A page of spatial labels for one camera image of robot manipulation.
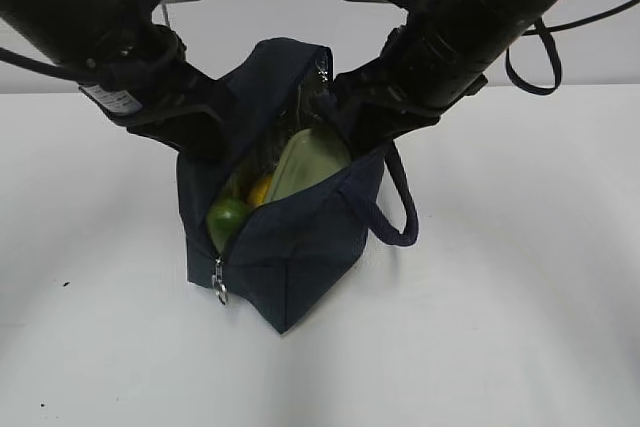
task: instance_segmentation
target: bag strap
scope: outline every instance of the bag strap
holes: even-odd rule
[[[391,179],[400,194],[400,199],[404,205],[407,215],[407,223],[404,232],[391,225],[389,220],[380,210],[380,207],[366,196],[355,182],[346,181],[340,189],[356,215],[371,229],[371,231],[387,245],[397,245],[399,247],[409,247],[418,240],[419,221],[415,202],[409,191],[407,174],[402,165],[402,159],[395,144],[391,144],[385,163],[391,175]]]

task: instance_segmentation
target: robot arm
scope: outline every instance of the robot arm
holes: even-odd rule
[[[0,60],[76,80],[116,124],[177,150],[224,152],[224,82],[186,61],[151,24],[163,0],[0,0],[0,17],[58,67],[0,50]],[[486,83],[484,71],[558,0],[386,0],[409,11],[381,56],[339,75],[327,115],[356,152],[434,125]]]
[[[336,122],[356,150],[433,125],[558,0],[422,0],[380,58],[336,79]]]

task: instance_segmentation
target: metal zipper pull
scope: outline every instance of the metal zipper pull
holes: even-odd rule
[[[219,257],[216,260],[216,271],[213,274],[213,290],[218,297],[218,300],[222,305],[227,305],[227,301],[229,300],[229,294],[227,292],[227,286],[224,285],[224,281],[222,280],[222,267],[224,265],[224,261],[222,257]]]
[[[327,58],[326,54],[316,59],[316,70],[318,71],[318,75],[320,75],[323,83],[326,84],[327,82],[329,82],[329,80],[331,80],[329,78],[329,59]]]

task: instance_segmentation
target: white surface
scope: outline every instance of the white surface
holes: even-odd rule
[[[638,105],[490,88],[403,139],[419,244],[280,338],[186,283],[170,150],[0,96],[0,425],[639,425]]]
[[[627,0],[563,0],[545,17],[549,25],[608,10]],[[391,29],[404,22],[395,7],[340,0],[204,0],[171,6],[173,27],[189,46],[189,59],[220,77],[241,63],[260,40],[288,36],[331,47],[336,71],[354,69],[376,57]],[[640,8],[597,25],[558,34],[567,84],[640,82]],[[0,45],[33,54],[26,42],[0,26]],[[514,48],[514,64],[527,80],[551,82],[553,75],[538,40]],[[488,72],[493,84],[508,84],[500,59]],[[72,92],[56,82],[0,65],[0,92]]]

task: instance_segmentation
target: fabric bag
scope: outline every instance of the fabric bag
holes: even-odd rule
[[[224,158],[178,157],[189,281],[214,288],[223,303],[228,293],[245,298],[281,334],[361,257],[369,230],[397,246],[413,245],[418,236],[418,215],[400,156],[393,143],[385,143],[327,179],[252,210],[224,248],[212,240],[208,215],[234,189],[229,185],[243,175],[242,169],[256,159],[272,168],[274,145],[279,151],[302,124],[323,122],[310,111],[309,98],[304,99],[306,110],[300,107],[301,95],[320,94],[331,76],[331,52],[325,47],[290,39],[261,42],[225,79],[237,102],[226,121]],[[287,120],[292,117],[295,125]],[[376,205],[385,164],[406,210],[402,233]]]

